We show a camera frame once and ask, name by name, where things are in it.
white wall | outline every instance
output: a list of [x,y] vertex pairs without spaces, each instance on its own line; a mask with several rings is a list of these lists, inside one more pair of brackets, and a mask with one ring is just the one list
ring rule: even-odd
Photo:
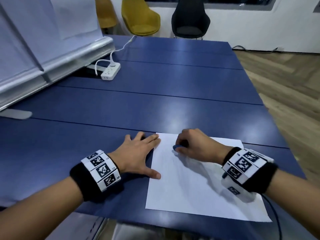
[[[112,0],[121,27],[122,0]],[[205,40],[228,41],[250,50],[320,53],[320,13],[313,13],[319,0],[276,0],[272,11],[206,9],[211,24]],[[173,37],[171,16],[175,8],[152,7],[161,16],[155,36]]]

table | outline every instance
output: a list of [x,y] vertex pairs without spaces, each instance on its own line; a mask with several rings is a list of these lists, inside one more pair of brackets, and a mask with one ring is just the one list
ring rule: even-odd
[[[116,46],[128,39],[113,38]],[[119,54],[122,68],[114,81],[70,76],[12,106],[32,111],[30,119],[0,118],[1,206],[10,206],[62,180],[85,156],[97,149],[113,151],[126,134],[135,136],[139,130],[147,134],[179,133],[182,128],[199,127],[209,136],[240,139],[246,148],[274,158],[281,169],[304,177],[227,43],[152,37],[137,37],[136,41],[130,43],[134,47],[127,48],[130,56],[126,60],[121,60],[125,53]],[[181,57],[181,52],[185,59],[172,58]],[[157,57],[166,55],[171,58],[158,63]],[[224,62],[216,62],[218,56]],[[198,62],[209,59],[212,64],[190,65],[188,62],[194,57]],[[235,79],[233,74],[241,75]],[[161,77],[163,82],[155,79]],[[146,164],[150,166],[151,162],[152,153]],[[275,239],[278,235],[275,222],[145,209],[148,182],[145,176],[123,175],[122,181],[109,188],[102,199],[82,204],[77,212],[221,239]],[[266,208],[274,220],[267,204]],[[278,206],[275,208],[284,234],[293,239],[310,238],[296,221]]]

white paper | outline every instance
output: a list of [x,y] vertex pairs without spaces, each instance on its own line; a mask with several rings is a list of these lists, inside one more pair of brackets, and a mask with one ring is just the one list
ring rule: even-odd
[[[146,209],[271,222],[259,194],[253,202],[242,202],[222,186],[220,165],[184,157],[172,148],[178,135],[159,135],[161,143],[154,149],[151,168],[161,173],[161,179],[150,179]],[[212,138],[243,148],[240,140]]]
[[61,39],[98,29],[95,0],[50,0]]

chair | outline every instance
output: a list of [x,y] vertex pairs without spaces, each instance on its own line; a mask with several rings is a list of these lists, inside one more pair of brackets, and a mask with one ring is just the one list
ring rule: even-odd
[[171,18],[174,37],[202,39],[209,25],[210,18],[202,0],[179,0]]
[[96,10],[100,28],[111,28],[117,25],[117,16],[111,0],[96,0]]
[[122,0],[121,14],[134,35],[153,35],[160,29],[160,15],[152,11],[145,0]]

white power strip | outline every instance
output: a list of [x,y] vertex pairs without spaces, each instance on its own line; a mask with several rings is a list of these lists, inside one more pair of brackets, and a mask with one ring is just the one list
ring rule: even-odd
[[121,66],[120,63],[115,62],[115,66],[110,66],[104,70],[104,72],[101,74],[102,80],[108,80],[111,81],[115,78],[118,71],[120,70]]

